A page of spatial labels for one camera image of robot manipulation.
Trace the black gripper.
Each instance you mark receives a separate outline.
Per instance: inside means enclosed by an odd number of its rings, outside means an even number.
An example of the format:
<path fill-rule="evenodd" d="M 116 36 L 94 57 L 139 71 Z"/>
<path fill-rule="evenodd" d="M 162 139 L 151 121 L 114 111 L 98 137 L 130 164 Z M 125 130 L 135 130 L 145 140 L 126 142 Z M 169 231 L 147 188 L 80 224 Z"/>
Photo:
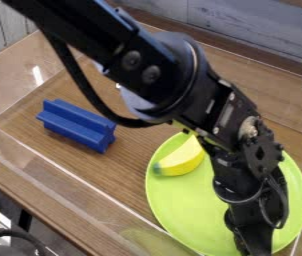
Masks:
<path fill-rule="evenodd" d="M 290 213 L 289 189 L 285 175 L 271 173 L 262 181 L 253 181 L 253 189 L 241 194 L 246 182 L 233 182 L 214 177 L 213 187 L 218 198 L 229 205 L 225 223 L 234 234 L 242 256 L 271 256 L 273 235 L 282 229 Z"/>

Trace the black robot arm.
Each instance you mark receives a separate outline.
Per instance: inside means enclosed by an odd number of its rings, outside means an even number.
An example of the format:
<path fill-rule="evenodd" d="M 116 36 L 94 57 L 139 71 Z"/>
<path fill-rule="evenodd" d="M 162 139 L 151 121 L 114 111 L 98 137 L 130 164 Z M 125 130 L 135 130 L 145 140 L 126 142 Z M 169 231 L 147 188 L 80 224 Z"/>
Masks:
<path fill-rule="evenodd" d="M 279 164 L 283 146 L 257 106 L 211 68 L 195 40 L 150 33 L 106 0 L 3 0 L 43 32 L 66 69 L 99 112 L 129 128 L 179 124 L 209 153 L 225 223 L 242 256 L 271 256 L 273 234 L 289 217 L 289 191 Z M 122 87 L 133 117 L 100 99 L 71 52 L 94 60 Z"/>

